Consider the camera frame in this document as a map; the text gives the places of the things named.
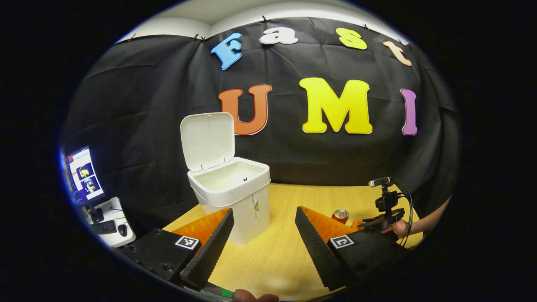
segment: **open lid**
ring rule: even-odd
[[[230,161],[235,156],[233,116],[228,112],[187,116],[181,122],[181,144],[190,171]]]

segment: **yellow letter m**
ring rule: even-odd
[[[323,133],[326,124],[322,120],[322,111],[330,126],[338,132],[349,113],[349,122],[345,130],[353,134],[370,134],[373,126],[369,123],[367,109],[367,91],[369,84],[359,80],[349,80],[338,98],[328,83],[319,77],[304,78],[299,85],[308,94],[308,122],[302,126],[307,133]]]

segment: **monitor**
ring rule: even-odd
[[[94,207],[105,200],[103,188],[95,173],[90,148],[86,146],[66,158],[67,186],[76,206]]]

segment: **wooden table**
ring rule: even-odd
[[[270,185],[270,227],[245,246],[226,243],[209,282],[224,289],[246,289],[259,297],[276,294],[280,300],[308,300],[324,296],[325,288],[315,270],[306,246],[295,225],[296,208],[305,206],[328,217],[339,209],[349,212],[347,225],[352,221],[379,215],[375,200],[381,196],[380,186],[310,186]],[[390,191],[399,189],[390,187]],[[394,208],[404,208],[403,219],[408,221],[409,204],[399,199]],[[163,228],[174,231],[205,214],[199,205]],[[414,211],[414,222],[419,218]],[[408,238],[406,247],[420,242],[423,234]]]

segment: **hand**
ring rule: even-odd
[[[247,290],[236,290],[231,302],[278,302],[280,297],[274,294],[264,294],[258,299]]]
[[[389,231],[394,231],[394,233],[397,235],[397,238],[401,239],[404,237],[404,232],[407,230],[407,222],[403,219],[400,219],[396,223],[392,224],[391,226],[383,229],[380,231],[382,234],[386,234]]]

